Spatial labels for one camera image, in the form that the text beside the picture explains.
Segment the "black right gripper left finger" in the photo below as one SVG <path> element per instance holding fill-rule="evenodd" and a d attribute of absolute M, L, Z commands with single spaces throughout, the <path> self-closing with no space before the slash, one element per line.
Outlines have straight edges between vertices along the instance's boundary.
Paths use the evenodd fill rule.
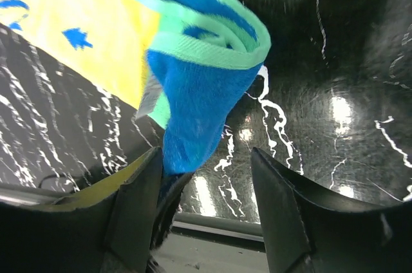
<path fill-rule="evenodd" d="M 100 272 L 112 254 L 144 272 L 162 176 L 162 151 L 51 204 L 1 204 L 2 272 Z"/>

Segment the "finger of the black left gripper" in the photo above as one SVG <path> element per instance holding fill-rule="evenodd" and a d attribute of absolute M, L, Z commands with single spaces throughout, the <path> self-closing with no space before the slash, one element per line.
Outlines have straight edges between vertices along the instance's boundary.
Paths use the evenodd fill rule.
<path fill-rule="evenodd" d="M 192 173 L 163 176 L 158 195 L 156 216 L 153 223 L 150 249 L 158 249 L 171 231 L 174 215 L 178 210 L 185 186 Z"/>

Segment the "teal and blue towel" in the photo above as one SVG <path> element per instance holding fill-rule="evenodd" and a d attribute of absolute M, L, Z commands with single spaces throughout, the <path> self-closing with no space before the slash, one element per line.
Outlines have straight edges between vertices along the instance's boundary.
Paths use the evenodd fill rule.
<path fill-rule="evenodd" d="M 210 158 L 271 47 L 238 0 L 1 0 L 1 22 L 131 106 L 162 95 L 167 174 Z"/>

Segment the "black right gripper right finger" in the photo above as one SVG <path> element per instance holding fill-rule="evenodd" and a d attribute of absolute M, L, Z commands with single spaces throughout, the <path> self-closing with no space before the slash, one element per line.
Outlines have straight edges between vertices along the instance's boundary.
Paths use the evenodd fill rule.
<path fill-rule="evenodd" d="M 271 272 L 410 272 L 411 203 L 381 207 L 331 191 L 251 152 Z"/>

